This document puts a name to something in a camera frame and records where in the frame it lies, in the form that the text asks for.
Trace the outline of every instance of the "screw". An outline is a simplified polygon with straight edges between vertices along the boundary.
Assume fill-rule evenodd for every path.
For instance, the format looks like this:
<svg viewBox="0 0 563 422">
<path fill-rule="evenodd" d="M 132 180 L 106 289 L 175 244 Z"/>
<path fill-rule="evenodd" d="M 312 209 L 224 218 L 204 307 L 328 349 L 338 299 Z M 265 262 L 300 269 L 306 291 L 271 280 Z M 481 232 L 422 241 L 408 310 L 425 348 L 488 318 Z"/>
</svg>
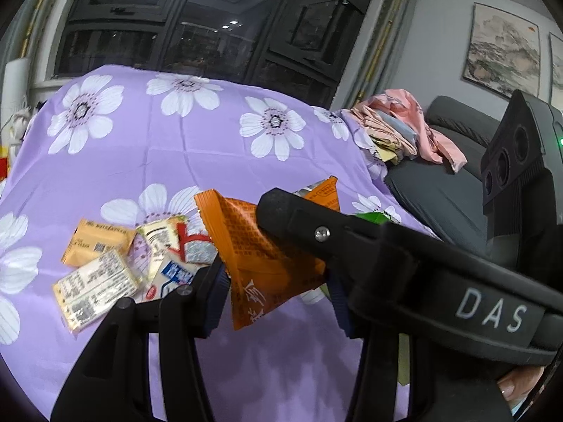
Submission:
<svg viewBox="0 0 563 422">
<path fill-rule="evenodd" d="M 176 293 L 179 296 L 190 296 L 194 291 L 194 288 L 189 284 L 184 284 L 176 289 Z"/>
<path fill-rule="evenodd" d="M 325 226 L 320 226 L 315 230 L 315 239 L 319 242 L 325 242 L 330 237 L 330 230 Z"/>
<path fill-rule="evenodd" d="M 133 300 L 131 298 L 120 298 L 119 300 L 117 300 L 117 307 L 119 309 L 127 309 L 129 306 L 131 306 L 131 303 L 133 303 Z"/>
</svg>

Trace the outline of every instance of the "black robotic device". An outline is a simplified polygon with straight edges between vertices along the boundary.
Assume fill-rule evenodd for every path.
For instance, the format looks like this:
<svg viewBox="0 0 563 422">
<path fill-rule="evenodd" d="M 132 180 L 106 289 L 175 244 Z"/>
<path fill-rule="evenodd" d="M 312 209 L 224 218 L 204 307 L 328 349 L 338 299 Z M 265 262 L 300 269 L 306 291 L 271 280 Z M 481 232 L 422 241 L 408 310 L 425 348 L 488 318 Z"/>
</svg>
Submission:
<svg viewBox="0 0 563 422">
<path fill-rule="evenodd" d="M 346 422 L 393 420 L 399 332 L 410 335 L 409 422 L 512 421 L 496 378 L 517 365 L 550 366 L 539 388 L 556 370 L 563 343 L 561 112 L 516 91 L 481 171 L 490 261 L 280 189 L 261 198 L 258 225 L 326 262 L 339 325 L 364 340 Z M 149 332 L 159 333 L 168 421 L 212 422 L 194 338 L 217 326 L 228 290 L 218 258 L 192 286 L 162 300 L 119 300 L 67 378 L 52 422 L 157 420 Z"/>
</svg>

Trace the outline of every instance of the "window handle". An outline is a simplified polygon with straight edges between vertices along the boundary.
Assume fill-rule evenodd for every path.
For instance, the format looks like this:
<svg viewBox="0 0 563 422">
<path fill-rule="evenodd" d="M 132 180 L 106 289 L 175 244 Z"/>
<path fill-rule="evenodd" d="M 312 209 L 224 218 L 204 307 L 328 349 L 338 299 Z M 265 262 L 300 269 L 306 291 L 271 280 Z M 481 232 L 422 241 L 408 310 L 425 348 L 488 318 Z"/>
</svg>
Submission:
<svg viewBox="0 0 563 422">
<path fill-rule="evenodd" d="M 134 15 L 133 11 L 128 11 L 127 8 L 122 7 L 111 8 L 109 11 L 115 15 Z"/>
</svg>

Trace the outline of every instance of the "human hand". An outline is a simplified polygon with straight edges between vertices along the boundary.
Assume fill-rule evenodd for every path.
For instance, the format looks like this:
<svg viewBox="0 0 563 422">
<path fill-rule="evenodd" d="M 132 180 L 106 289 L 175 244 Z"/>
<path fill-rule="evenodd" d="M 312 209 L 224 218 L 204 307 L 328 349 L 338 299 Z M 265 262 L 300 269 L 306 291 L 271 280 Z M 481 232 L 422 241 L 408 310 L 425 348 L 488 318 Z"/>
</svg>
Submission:
<svg viewBox="0 0 563 422">
<path fill-rule="evenodd" d="M 511 408 L 527 397 L 542 377 L 544 369 L 543 366 L 520 366 L 498 381 L 500 391 Z"/>
</svg>

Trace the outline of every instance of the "white cylinder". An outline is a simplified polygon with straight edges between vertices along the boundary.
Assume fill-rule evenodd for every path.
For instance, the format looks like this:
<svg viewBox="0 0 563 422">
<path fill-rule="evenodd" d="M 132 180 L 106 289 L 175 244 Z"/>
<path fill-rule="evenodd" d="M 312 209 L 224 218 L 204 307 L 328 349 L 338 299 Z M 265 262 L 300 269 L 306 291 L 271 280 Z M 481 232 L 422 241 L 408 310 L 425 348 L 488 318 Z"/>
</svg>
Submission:
<svg viewBox="0 0 563 422">
<path fill-rule="evenodd" d="M 2 103 L 0 105 L 0 128 L 4 127 L 12 114 L 23 108 L 29 83 L 29 58 L 18 58 L 6 64 L 4 84 L 2 85 Z M 10 125 L 2 130 L 0 142 L 7 145 L 10 140 Z"/>
</svg>

